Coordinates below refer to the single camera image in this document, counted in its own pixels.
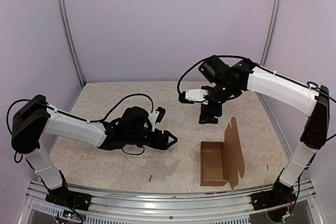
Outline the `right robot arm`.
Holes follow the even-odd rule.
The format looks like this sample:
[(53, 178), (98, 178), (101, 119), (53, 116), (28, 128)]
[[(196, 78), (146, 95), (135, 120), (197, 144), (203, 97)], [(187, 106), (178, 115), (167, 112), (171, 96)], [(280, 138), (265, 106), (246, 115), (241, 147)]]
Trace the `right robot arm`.
[(307, 84), (271, 72), (250, 59), (241, 58), (229, 66), (221, 56), (210, 56), (199, 66), (200, 73), (214, 83), (205, 87), (201, 97), (200, 124), (218, 122), (222, 104), (244, 91), (259, 93), (287, 104), (307, 116), (308, 121), (290, 161), (279, 175), (275, 189), (269, 192), (273, 205), (281, 204), (289, 196), (289, 189), (298, 180), (316, 152), (328, 141), (330, 122), (329, 90), (325, 86), (313, 88)]

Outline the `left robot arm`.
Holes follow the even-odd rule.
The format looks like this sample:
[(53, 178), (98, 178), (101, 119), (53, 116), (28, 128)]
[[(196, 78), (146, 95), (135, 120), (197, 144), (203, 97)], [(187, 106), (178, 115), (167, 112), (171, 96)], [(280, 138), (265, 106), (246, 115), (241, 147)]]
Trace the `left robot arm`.
[(41, 94), (32, 99), (17, 100), (10, 108), (20, 102), (24, 106), (12, 117), (6, 117), (11, 146), (64, 206), (73, 201), (74, 195), (68, 190), (63, 174), (55, 167), (40, 142), (43, 134), (84, 142), (106, 151), (121, 150), (126, 145), (165, 151), (178, 142), (171, 132), (156, 128), (165, 115), (162, 107), (148, 112), (133, 106), (125, 109), (121, 117), (108, 122), (106, 117), (90, 120), (60, 110), (48, 103)]

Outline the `brown cardboard box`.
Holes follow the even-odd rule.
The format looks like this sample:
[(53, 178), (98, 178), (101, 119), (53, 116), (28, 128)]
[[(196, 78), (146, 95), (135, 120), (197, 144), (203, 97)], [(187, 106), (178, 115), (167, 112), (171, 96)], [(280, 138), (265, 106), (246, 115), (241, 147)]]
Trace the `brown cardboard box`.
[(229, 184), (233, 190), (245, 175), (237, 120), (232, 117), (224, 131), (224, 140), (202, 141), (200, 146), (200, 185), (219, 187)]

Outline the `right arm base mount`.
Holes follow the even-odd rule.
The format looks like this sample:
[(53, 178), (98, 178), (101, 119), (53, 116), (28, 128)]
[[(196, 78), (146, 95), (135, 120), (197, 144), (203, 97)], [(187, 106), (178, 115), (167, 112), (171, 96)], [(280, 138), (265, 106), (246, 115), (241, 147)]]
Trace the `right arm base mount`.
[(293, 203), (296, 200), (296, 195), (293, 189), (289, 191), (272, 189), (252, 194), (251, 200), (254, 210), (262, 210), (284, 205), (289, 202)]

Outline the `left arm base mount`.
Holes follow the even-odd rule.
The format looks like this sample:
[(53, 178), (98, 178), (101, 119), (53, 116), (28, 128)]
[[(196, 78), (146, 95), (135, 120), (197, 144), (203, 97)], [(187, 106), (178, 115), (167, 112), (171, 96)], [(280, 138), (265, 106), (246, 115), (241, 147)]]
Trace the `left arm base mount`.
[(76, 191), (68, 191), (65, 194), (57, 193), (56, 195), (48, 193), (46, 196), (47, 202), (82, 211), (88, 211), (91, 199), (90, 194)]

